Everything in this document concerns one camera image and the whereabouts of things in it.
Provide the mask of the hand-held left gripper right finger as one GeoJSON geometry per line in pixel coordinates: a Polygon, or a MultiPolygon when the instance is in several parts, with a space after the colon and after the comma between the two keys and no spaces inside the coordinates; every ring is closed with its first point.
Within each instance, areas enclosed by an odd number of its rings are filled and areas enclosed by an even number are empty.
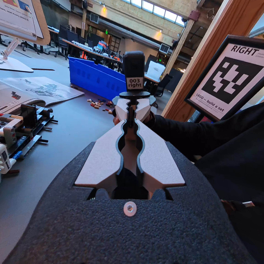
{"type": "Polygon", "coordinates": [[[135,119],[137,178],[151,198],[158,189],[185,186],[185,180],[166,142],[140,120],[135,119]]]}

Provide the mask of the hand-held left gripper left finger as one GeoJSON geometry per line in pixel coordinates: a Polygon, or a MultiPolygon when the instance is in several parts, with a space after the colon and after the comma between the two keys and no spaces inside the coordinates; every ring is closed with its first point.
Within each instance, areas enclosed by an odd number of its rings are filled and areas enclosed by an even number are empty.
{"type": "Polygon", "coordinates": [[[126,122],[119,122],[95,142],[75,181],[76,186],[105,189],[108,193],[117,187],[116,176],[124,167],[121,150],[125,146],[126,122]]]}

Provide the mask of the black lego axle pin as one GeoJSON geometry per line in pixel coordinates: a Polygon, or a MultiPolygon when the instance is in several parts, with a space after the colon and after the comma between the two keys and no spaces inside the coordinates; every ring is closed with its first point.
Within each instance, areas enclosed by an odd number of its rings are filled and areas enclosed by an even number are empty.
{"type": "Polygon", "coordinates": [[[134,105],[132,104],[132,102],[130,101],[127,104],[128,108],[127,108],[127,126],[129,128],[132,128],[134,126],[134,105]]]}

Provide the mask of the person's right forearm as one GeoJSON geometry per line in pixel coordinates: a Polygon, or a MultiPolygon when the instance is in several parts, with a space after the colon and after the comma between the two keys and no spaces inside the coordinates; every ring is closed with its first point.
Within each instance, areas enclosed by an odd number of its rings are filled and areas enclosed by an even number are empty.
{"type": "Polygon", "coordinates": [[[215,123],[174,121],[151,112],[144,124],[188,158],[210,154],[241,164],[262,162],[263,120],[260,103],[215,123]]]}

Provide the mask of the partly built lego model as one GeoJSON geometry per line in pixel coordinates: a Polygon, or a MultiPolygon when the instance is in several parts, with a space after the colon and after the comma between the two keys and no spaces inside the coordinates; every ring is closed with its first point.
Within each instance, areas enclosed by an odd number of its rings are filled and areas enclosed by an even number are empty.
{"type": "Polygon", "coordinates": [[[47,144],[40,133],[52,130],[50,122],[58,123],[54,119],[53,109],[37,105],[20,106],[21,114],[1,114],[0,125],[0,172],[6,174],[18,159],[24,159],[37,143],[47,144]]]}

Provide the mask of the lego instruction booklet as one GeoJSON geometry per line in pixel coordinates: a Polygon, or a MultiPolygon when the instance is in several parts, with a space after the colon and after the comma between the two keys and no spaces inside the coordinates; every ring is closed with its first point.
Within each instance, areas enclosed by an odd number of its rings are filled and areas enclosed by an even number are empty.
{"type": "Polygon", "coordinates": [[[4,78],[0,81],[0,113],[19,113],[22,104],[44,107],[82,95],[47,77],[4,78]]]}

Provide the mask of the person's right hand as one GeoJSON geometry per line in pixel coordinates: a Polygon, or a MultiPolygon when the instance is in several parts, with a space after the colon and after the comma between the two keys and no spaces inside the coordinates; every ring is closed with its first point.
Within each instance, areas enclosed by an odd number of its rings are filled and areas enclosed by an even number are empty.
{"type": "MultiPolygon", "coordinates": [[[[155,120],[155,115],[154,115],[154,113],[153,112],[150,112],[150,114],[145,118],[145,120],[144,121],[142,121],[144,124],[147,124],[149,121],[151,121],[152,119],[154,119],[155,120]]],[[[119,122],[120,122],[120,120],[118,119],[118,117],[117,116],[114,116],[114,118],[113,118],[113,122],[114,122],[114,125],[117,125],[119,122]]]]}

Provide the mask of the blue plastic bin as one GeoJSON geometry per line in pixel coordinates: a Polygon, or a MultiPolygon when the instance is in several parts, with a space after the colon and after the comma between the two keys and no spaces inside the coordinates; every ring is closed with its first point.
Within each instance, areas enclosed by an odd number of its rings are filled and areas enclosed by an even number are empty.
{"type": "Polygon", "coordinates": [[[100,97],[112,100],[126,91],[124,74],[101,64],[81,58],[68,57],[71,84],[100,97]]]}

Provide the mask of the long background table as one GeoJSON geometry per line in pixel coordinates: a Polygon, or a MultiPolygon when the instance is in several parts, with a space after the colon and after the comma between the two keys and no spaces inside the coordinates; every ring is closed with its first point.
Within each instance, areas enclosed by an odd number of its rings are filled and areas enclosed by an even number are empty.
{"type": "Polygon", "coordinates": [[[88,47],[87,45],[84,45],[84,44],[80,44],[79,42],[76,42],[76,41],[68,41],[66,39],[63,39],[62,38],[62,41],[64,41],[65,43],[75,47],[75,48],[78,48],[79,50],[82,50],[86,53],[90,53],[94,56],[97,56],[97,57],[101,57],[101,58],[104,58],[105,60],[111,60],[113,61],[114,63],[118,64],[118,72],[121,72],[121,69],[122,69],[122,61],[120,60],[117,60],[111,56],[109,56],[108,54],[101,54],[101,53],[98,53],[98,52],[95,52],[93,51],[93,49],[91,47],[88,47]]]}

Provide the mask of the thin wooden column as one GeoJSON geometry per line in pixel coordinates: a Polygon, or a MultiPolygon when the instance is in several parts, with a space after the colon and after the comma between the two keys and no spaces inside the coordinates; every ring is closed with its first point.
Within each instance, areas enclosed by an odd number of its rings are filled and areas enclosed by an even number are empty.
{"type": "Polygon", "coordinates": [[[194,16],[193,16],[193,15],[195,15],[195,12],[196,12],[196,10],[192,10],[192,11],[190,12],[190,14],[189,14],[187,24],[186,24],[186,26],[184,27],[183,32],[181,33],[181,36],[180,36],[180,38],[178,39],[178,43],[177,43],[177,45],[174,47],[173,52],[172,52],[172,54],[170,55],[170,58],[169,58],[169,60],[168,60],[168,62],[167,62],[167,65],[166,65],[166,67],[165,67],[165,70],[164,70],[164,72],[163,72],[163,74],[162,74],[162,76],[161,76],[161,77],[162,77],[162,80],[165,78],[165,75],[166,75],[166,74],[169,74],[170,71],[171,71],[171,69],[173,68],[173,65],[174,65],[174,63],[175,63],[175,61],[176,61],[176,59],[177,59],[177,57],[178,57],[178,55],[179,55],[179,53],[180,53],[182,47],[183,47],[183,45],[184,45],[184,43],[185,43],[185,41],[186,41],[186,38],[187,38],[187,36],[188,36],[188,34],[189,34],[189,32],[190,32],[190,30],[191,30],[191,28],[192,28],[194,22],[197,20],[197,19],[194,18],[194,16]]]}

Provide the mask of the black office chair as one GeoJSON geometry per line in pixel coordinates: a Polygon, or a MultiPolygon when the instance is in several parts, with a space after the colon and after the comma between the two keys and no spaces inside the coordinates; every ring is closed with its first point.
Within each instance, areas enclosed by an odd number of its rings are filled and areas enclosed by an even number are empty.
{"type": "Polygon", "coordinates": [[[65,26],[60,25],[59,33],[54,34],[54,43],[58,47],[58,51],[55,52],[54,57],[61,55],[65,57],[65,60],[68,58],[68,44],[63,40],[67,38],[67,29],[65,26]]]}

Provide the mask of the black framed marker sign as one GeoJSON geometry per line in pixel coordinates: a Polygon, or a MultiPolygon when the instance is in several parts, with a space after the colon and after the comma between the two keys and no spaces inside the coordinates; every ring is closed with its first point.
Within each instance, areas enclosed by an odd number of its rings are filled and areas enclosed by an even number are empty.
{"type": "Polygon", "coordinates": [[[236,114],[263,88],[263,39],[227,35],[184,101],[211,121],[236,114]]]}

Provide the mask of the white document stand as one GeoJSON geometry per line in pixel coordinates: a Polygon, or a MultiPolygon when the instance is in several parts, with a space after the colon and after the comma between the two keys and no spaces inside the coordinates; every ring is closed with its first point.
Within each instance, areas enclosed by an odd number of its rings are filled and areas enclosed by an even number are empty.
{"type": "Polygon", "coordinates": [[[48,26],[45,20],[45,16],[43,13],[43,9],[41,6],[41,3],[34,3],[34,8],[36,9],[37,12],[37,18],[43,33],[43,39],[37,38],[36,41],[33,40],[27,40],[27,39],[20,39],[17,37],[13,37],[13,40],[11,41],[11,43],[6,47],[6,49],[4,51],[1,51],[1,70],[10,70],[10,71],[22,71],[22,72],[33,72],[33,69],[29,68],[28,66],[26,66],[25,64],[23,64],[22,62],[9,57],[9,55],[11,54],[11,52],[22,43],[22,41],[27,41],[27,42],[32,42],[38,45],[47,45],[50,42],[50,33],[48,30],[48,26]]]}

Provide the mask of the printed instruction sheet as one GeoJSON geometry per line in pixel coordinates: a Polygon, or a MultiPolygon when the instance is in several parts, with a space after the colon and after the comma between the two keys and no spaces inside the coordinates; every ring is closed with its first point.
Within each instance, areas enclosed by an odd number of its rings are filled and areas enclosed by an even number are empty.
{"type": "Polygon", "coordinates": [[[32,0],[1,0],[0,31],[20,39],[36,41],[43,33],[32,0]]]}

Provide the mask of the thick wooden post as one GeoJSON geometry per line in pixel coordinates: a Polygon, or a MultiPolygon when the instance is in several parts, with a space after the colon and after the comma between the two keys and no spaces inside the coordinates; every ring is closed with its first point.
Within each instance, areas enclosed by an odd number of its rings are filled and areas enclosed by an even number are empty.
{"type": "Polygon", "coordinates": [[[195,109],[184,99],[227,35],[247,36],[264,12],[263,0],[224,0],[162,116],[186,122],[195,109]]]}

